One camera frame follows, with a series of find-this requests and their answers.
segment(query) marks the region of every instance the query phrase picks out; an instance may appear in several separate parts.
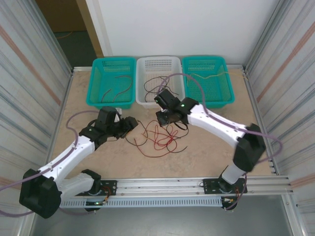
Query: white wall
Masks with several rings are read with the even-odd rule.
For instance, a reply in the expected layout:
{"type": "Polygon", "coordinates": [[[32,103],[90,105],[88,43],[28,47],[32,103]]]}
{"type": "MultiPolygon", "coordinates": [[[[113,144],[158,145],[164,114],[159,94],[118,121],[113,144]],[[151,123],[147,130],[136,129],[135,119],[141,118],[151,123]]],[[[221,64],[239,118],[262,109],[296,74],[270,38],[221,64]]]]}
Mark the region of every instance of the white wall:
{"type": "Polygon", "coordinates": [[[105,56],[220,55],[245,63],[278,0],[86,0],[105,56]]]}

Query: wooden tabletop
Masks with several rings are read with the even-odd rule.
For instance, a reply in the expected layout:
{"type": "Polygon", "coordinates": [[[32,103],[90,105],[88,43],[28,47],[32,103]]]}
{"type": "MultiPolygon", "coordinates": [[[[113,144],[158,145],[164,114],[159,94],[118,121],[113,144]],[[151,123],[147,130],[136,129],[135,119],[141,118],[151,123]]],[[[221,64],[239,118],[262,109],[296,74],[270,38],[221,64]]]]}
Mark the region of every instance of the wooden tabletop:
{"type": "MultiPolygon", "coordinates": [[[[242,75],[241,70],[230,70],[232,73],[242,75]]],[[[56,140],[53,158],[57,157],[74,140],[71,131],[65,128],[68,118],[79,111],[95,110],[86,104],[86,96],[91,72],[75,72],[70,93],[61,121],[56,140]]],[[[250,125],[256,123],[252,105],[246,90],[243,78],[230,74],[235,93],[235,102],[226,105],[213,112],[237,123],[250,125]]],[[[123,110],[123,117],[132,116],[147,125],[156,119],[155,112],[158,109],[144,109],[137,103],[129,110],[123,110]]],[[[70,126],[78,132],[91,120],[97,117],[96,113],[81,114],[75,117],[70,126]]],[[[138,125],[129,135],[138,143],[145,138],[142,135],[143,128],[138,125]]],[[[232,163],[233,148],[217,136],[196,126],[189,126],[189,134],[178,140],[178,149],[188,146],[183,152],[170,153],[161,158],[147,158],[140,153],[137,147],[129,144],[125,139],[115,142],[106,142],[93,154],[86,157],[77,165],[68,177],[73,177],[84,169],[90,169],[102,176],[102,178],[152,178],[152,177],[214,177],[219,176],[223,169],[232,163]]],[[[141,146],[141,150],[151,156],[161,155],[166,151],[155,151],[153,142],[147,142],[141,146]]],[[[250,175],[270,175],[267,162],[255,167],[250,175]]]]}

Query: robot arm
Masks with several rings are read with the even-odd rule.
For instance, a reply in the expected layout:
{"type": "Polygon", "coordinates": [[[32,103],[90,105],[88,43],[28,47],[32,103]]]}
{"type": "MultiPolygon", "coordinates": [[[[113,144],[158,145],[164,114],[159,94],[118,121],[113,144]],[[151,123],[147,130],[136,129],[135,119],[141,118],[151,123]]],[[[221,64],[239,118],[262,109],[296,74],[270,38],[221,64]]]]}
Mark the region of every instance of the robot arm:
{"type": "Polygon", "coordinates": [[[81,192],[97,193],[100,190],[101,176],[93,171],[84,170],[74,178],[67,180],[64,178],[85,157],[104,144],[107,138],[124,138],[137,125],[135,118],[120,118],[115,108],[103,107],[99,111],[97,119],[91,121],[79,133],[76,146],[73,142],[57,158],[38,171],[30,169],[24,174],[23,178],[27,178],[50,169],[43,175],[22,184],[20,204],[43,218],[48,218],[57,211],[61,201],[81,192]],[[73,152],[62,161],[74,147],[73,152]]]}
{"type": "MultiPolygon", "coordinates": [[[[229,192],[239,177],[252,171],[266,149],[262,137],[227,127],[208,117],[203,106],[189,97],[180,101],[164,89],[156,96],[155,101],[162,108],[162,111],[156,113],[161,126],[178,121],[196,125],[220,137],[235,149],[233,164],[228,166],[219,177],[223,192],[229,192]]],[[[255,124],[247,127],[225,119],[209,110],[208,113],[236,128],[260,132],[260,128],[255,124]]]]}

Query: white basket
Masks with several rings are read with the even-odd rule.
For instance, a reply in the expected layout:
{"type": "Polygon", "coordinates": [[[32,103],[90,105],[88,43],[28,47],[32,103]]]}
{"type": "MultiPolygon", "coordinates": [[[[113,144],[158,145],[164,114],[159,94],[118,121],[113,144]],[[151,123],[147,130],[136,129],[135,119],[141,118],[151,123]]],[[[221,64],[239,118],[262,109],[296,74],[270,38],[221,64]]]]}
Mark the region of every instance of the white basket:
{"type": "MultiPolygon", "coordinates": [[[[159,108],[159,105],[154,101],[156,94],[145,91],[144,83],[154,77],[163,77],[174,73],[182,73],[181,60],[177,57],[148,57],[138,59],[136,69],[137,103],[146,109],[159,108]]],[[[163,79],[157,78],[147,82],[145,84],[146,90],[151,91],[156,87],[154,90],[152,90],[152,92],[157,92],[158,86],[162,81],[163,79]]],[[[175,97],[178,97],[180,100],[185,98],[184,81],[182,75],[172,76],[169,79],[167,86],[171,89],[171,92],[173,92],[175,97]]]]}

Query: corrugated metal wall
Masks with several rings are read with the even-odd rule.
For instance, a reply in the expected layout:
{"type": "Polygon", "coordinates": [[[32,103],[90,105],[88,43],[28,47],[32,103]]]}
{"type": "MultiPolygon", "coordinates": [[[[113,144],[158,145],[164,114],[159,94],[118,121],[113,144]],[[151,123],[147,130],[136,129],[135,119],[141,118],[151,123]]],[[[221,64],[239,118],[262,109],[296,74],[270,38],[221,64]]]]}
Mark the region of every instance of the corrugated metal wall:
{"type": "MultiPolygon", "coordinates": [[[[0,185],[45,164],[71,69],[32,0],[0,2],[0,185]]],[[[20,186],[0,194],[1,210],[19,205],[20,186]]],[[[0,235],[16,235],[21,218],[0,215],[0,235]]]]}
{"type": "Polygon", "coordinates": [[[314,32],[315,1],[284,1],[246,67],[264,126],[284,143],[275,162],[291,180],[310,235],[315,235],[314,32]]]}

